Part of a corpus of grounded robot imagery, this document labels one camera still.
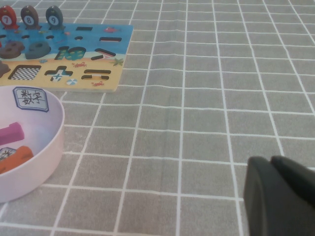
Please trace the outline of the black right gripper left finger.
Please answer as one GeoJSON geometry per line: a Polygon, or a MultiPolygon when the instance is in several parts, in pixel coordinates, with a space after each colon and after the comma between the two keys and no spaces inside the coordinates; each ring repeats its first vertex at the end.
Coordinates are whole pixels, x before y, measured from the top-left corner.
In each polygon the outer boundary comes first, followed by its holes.
{"type": "Polygon", "coordinates": [[[270,160],[248,160],[244,203],[251,236],[313,236],[315,208],[285,182],[270,160]]]}

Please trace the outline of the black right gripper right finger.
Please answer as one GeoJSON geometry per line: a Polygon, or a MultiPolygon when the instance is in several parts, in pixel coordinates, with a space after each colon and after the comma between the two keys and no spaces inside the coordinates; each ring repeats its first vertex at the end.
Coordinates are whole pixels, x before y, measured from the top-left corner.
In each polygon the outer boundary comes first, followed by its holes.
{"type": "Polygon", "coordinates": [[[315,207],[315,172],[284,156],[272,156],[271,164],[290,188],[312,207],[315,207]]]}

